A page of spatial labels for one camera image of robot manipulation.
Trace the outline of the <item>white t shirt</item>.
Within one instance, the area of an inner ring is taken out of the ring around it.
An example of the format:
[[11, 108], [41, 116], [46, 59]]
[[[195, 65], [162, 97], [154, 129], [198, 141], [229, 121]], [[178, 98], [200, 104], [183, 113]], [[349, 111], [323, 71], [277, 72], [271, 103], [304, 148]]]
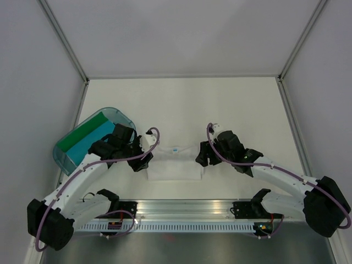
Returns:
[[156, 147], [146, 170], [148, 180], [201, 180], [204, 168], [195, 161], [199, 151], [198, 146]]

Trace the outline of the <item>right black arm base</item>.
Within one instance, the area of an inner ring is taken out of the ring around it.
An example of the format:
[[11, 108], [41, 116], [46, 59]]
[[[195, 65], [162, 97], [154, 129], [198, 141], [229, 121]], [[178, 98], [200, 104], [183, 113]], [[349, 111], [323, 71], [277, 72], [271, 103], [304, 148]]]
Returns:
[[235, 219], [281, 219], [282, 214], [269, 213], [260, 203], [251, 201], [235, 201], [229, 209]]

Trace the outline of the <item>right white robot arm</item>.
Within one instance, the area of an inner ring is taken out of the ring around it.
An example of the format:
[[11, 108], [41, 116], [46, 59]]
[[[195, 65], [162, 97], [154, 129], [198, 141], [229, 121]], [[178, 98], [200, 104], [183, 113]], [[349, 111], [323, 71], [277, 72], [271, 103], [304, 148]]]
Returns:
[[196, 163], [203, 167], [227, 163], [238, 173], [285, 191], [280, 195], [270, 189], [261, 189], [251, 199], [251, 211], [255, 216], [278, 214], [299, 219], [326, 238], [338, 229], [351, 227], [351, 207], [332, 178], [317, 179], [282, 168], [262, 152], [244, 147], [237, 135], [219, 124], [210, 123], [206, 136], [200, 144]]

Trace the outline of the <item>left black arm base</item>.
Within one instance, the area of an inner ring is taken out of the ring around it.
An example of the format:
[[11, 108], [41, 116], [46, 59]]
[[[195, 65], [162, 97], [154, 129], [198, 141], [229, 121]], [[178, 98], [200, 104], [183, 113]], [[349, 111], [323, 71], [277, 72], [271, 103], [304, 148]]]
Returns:
[[110, 209], [109, 212], [113, 212], [113, 211], [119, 211], [120, 212], [116, 212], [114, 214], [109, 215], [109, 217], [111, 218], [117, 218], [117, 219], [132, 219], [132, 217], [124, 212], [121, 212], [121, 210], [123, 211], [127, 211], [130, 214], [132, 214], [134, 217], [136, 216], [137, 213], [137, 206], [138, 203], [136, 201], [119, 201], [114, 203]]

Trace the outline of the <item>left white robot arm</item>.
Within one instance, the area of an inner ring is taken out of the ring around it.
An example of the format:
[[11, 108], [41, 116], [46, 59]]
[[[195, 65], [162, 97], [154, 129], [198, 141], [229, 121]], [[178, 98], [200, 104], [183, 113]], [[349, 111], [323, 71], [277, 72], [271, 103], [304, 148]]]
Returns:
[[92, 143], [80, 165], [62, 185], [43, 200], [33, 199], [28, 204], [27, 229], [35, 238], [35, 250], [61, 250], [78, 228], [97, 217], [127, 214], [134, 219], [131, 212], [121, 208], [119, 196], [107, 189], [99, 190], [88, 202], [78, 202], [114, 163], [128, 162], [135, 172], [146, 169], [159, 141], [160, 131], [156, 127], [138, 135], [135, 129], [116, 124], [112, 133]]

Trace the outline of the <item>rolled blue t shirt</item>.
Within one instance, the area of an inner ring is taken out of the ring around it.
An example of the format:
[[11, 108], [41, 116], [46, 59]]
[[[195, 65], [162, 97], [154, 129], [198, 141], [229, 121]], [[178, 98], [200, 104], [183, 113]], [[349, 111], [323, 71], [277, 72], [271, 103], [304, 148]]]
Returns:
[[107, 134], [112, 133], [114, 127], [115, 125], [110, 121], [106, 121], [105, 123], [101, 124], [99, 127], [97, 127], [92, 132], [88, 133], [68, 150], [68, 158], [76, 166], [79, 165], [79, 163], [84, 159], [85, 155], [88, 153], [88, 149], [91, 147], [91, 145], [94, 142], [100, 140], [102, 137], [106, 136]]

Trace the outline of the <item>rolled green t shirt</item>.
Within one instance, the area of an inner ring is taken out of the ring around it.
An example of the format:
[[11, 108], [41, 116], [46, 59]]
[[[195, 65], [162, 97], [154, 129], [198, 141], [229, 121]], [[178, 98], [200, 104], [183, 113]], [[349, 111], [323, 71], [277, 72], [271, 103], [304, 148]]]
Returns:
[[82, 122], [65, 137], [59, 140], [56, 146], [62, 152], [67, 152], [84, 137], [89, 135], [106, 121], [108, 121], [108, 118], [102, 112], [98, 112], [97, 114]]

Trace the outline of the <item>teal translucent plastic bin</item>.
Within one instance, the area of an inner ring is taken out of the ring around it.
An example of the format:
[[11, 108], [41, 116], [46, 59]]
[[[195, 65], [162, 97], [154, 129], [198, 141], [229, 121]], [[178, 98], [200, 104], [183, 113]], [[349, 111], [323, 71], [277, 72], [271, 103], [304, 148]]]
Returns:
[[[129, 119], [124, 113], [122, 113], [120, 110], [118, 110], [114, 107], [101, 108], [98, 111], [96, 111], [94, 114], [90, 115], [88, 118], [92, 117], [93, 115], [97, 114], [98, 112], [102, 112], [108, 118], [108, 120], [110, 122], [112, 122], [114, 125], [123, 124], [126, 127], [131, 127], [133, 129], [136, 128], [135, 124], [133, 123], [133, 121], [131, 119]], [[62, 152], [56, 146], [56, 144], [53, 148], [53, 159], [56, 162], [56, 164], [59, 166], [59, 168], [63, 171], [63, 173], [65, 173], [66, 175], [70, 175], [70, 174], [72, 174], [73, 171], [76, 170], [77, 166], [68, 158], [67, 152]]]

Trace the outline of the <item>aluminium mounting rail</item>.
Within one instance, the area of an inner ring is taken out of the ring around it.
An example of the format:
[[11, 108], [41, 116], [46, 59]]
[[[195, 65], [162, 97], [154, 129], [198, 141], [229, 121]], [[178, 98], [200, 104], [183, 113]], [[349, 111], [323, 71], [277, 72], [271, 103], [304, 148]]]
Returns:
[[120, 200], [136, 201], [136, 218], [146, 221], [180, 221], [180, 222], [214, 222], [235, 219], [229, 209], [235, 201], [250, 201], [249, 199], [230, 200]]

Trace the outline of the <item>right aluminium frame post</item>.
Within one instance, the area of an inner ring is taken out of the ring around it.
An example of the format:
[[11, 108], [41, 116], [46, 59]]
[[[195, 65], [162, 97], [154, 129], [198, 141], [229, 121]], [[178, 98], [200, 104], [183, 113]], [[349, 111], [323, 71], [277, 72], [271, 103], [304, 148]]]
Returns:
[[282, 82], [284, 77], [287, 75], [289, 69], [291, 68], [295, 58], [297, 57], [298, 53], [300, 52], [302, 46], [304, 45], [305, 41], [309, 37], [312, 29], [316, 25], [317, 21], [319, 20], [322, 12], [328, 5], [329, 1], [328, 0], [319, 0], [312, 12], [312, 14], [309, 17], [308, 22], [306, 23], [302, 33], [300, 34], [297, 42], [294, 45], [294, 48], [292, 49], [288, 59], [286, 60], [280, 74], [277, 76], [277, 82]]

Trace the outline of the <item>aluminium frame post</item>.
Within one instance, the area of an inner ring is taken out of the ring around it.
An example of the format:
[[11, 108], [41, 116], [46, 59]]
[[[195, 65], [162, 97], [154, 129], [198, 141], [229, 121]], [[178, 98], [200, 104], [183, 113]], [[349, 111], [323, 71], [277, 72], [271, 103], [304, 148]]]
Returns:
[[295, 58], [297, 57], [298, 53], [300, 52], [302, 46], [304, 45], [305, 41], [309, 37], [312, 29], [316, 25], [317, 21], [319, 20], [322, 12], [328, 5], [329, 1], [328, 0], [319, 0], [312, 12], [312, 14], [309, 17], [308, 22], [306, 23], [302, 33], [300, 34], [297, 42], [294, 45], [294, 48], [292, 49], [288, 59], [286, 60], [280, 74], [277, 76], [277, 82], [282, 82], [284, 77], [287, 75], [289, 69], [291, 68]]
[[57, 35], [60, 43], [62, 44], [65, 52], [67, 53], [70, 61], [72, 62], [75, 70], [79, 74], [80, 78], [87, 84], [89, 82], [89, 78], [87, 77], [81, 63], [79, 62], [71, 44], [69, 43], [68, 38], [66, 37], [56, 15], [54, 14], [50, 4], [46, 0], [38, 0], [37, 3], [39, 4], [40, 8], [42, 9], [43, 13], [45, 14], [48, 22], [50, 23], [54, 33]]

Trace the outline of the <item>left aluminium frame post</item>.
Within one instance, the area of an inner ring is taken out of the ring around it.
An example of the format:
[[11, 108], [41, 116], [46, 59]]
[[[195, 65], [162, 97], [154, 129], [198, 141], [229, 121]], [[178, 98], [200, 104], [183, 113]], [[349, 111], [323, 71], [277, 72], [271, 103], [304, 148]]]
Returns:
[[75, 70], [79, 74], [80, 78], [87, 84], [89, 82], [89, 78], [87, 77], [81, 63], [79, 62], [71, 44], [69, 43], [68, 38], [66, 37], [56, 15], [54, 14], [50, 4], [46, 0], [38, 0], [37, 3], [39, 4], [40, 8], [42, 9], [43, 13], [45, 14], [48, 22], [50, 23], [54, 33], [57, 35], [60, 43], [62, 44], [65, 52], [67, 53], [70, 61], [72, 62]]

